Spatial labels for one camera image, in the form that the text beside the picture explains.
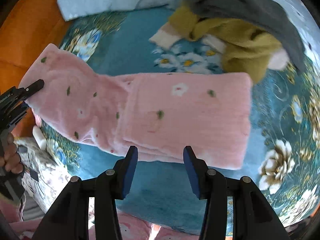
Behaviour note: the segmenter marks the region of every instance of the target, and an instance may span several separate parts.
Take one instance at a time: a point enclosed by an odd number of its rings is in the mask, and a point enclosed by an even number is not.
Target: metal screw
[[[208,175],[212,175],[212,176],[217,174],[216,170],[214,170],[214,169],[208,169],[207,173],[208,173]]]
[[[251,179],[248,177],[248,176],[244,176],[242,178],[242,180],[245,182],[245,183],[250,183],[251,182]]]
[[[113,175],[113,174],[115,174],[115,170],[114,169],[108,169],[107,171],[106,171],[106,174],[107,175]]]
[[[71,182],[77,182],[78,180],[79,180],[78,176],[72,176],[70,179]]]

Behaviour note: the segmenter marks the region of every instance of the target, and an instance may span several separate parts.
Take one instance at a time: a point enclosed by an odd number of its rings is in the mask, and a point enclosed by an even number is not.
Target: clothing pile
[[[305,69],[301,37],[272,0],[183,0],[150,41],[169,49],[181,38],[203,37],[222,53],[225,72],[246,72],[254,83],[267,68],[284,69],[289,59],[299,72]]]

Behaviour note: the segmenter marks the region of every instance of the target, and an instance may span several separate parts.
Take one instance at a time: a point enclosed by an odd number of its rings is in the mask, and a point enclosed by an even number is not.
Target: blue gripper pad
[[[196,169],[194,167],[194,163],[196,161],[196,156],[193,153],[190,146],[186,146],[183,149],[183,162],[184,166],[187,170],[187,174],[189,177],[189,181],[191,184],[192,192],[197,196],[197,198],[200,198],[200,186],[199,186],[199,178],[196,173]]]
[[[137,162],[138,162],[138,149],[135,146],[130,146],[128,153],[125,157],[128,160],[127,164],[127,172],[124,174],[123,180],[123,188],[122,188],[122,197],[125,198],[131,188],[134,172],[136,170]]]

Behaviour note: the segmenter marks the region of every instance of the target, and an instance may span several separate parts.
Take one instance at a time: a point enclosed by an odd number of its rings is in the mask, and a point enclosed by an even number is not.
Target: folded towel
[[[79,143],[139,160],[182,162],[191,145],[208,165],[239,169],[250,132],[251,80],[246,73],[99,75],[49,44],[20,87],[43,79],[27,103],[57,132]]]
[[[271,54],[281,43],[255,25],[233,18],[200,18],[182,5],[169,18],[170,25],[185,39],[197,41],[206,34],[226,41],[222,68],[226,72],[246,72],[254,83],[265,75]]]

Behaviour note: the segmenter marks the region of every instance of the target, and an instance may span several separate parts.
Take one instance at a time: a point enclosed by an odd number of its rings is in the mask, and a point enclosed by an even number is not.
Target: white flower pattern
[[[155,60],[155,63],[162,68],[179,67],[179,61],[171,54],[162,54],[161,58]]]
[[[62,149],[59,147],[59,144],[54,139],[47,139],[47,152],[51,155],[53,160],[57,163],[57,165],[67,168],[63,162],[64,153]]]
[[[76,45],[74,46],[72,52],[76,52],[77,56],[83,61],[87,62],[89,58],[95,52],[99,40],[101,37],[101,31],[98,29],[91,30],[80,37]]]
[[[185,83],[179,83],[172,87],[171,94],[173,96],[182,97],[182,95],[187,92],[189,87]]]
[[[181,45],[176,44],[167,52],[156,47],[152,54],[161,54],[154,62],[161,68],[172,68],[172,72],[213,74],[221,73],[219,69],[220,54],[214,52],[209,46],[202,46],[199,51],[181,52]]]
[[[316,189],[317,185],[313,190],[307,189],[296,204],[285,215],[279,217],[284,227],[298,223],[315,206],[318,200]]]
[[[160,47],[156,47],[151,53],[152,54],[157,54],[157,53],[162,54],[163,52],[164,52],[163,49],[161,49]]]
[[[294,95],[292,97],[291,108],[292,108],[292,113],[295,121],[297,123],[301,123],[303,119],[303,111],[302,111],[300,100],[297,95]]]
[[[270,194],[275,194],[281,187],[284,177],[292,171],[294,165],[290,143],[276,140],[275,148],[267,152],[266,158],[259,168],[261,175],[259,189],[269,189]]]

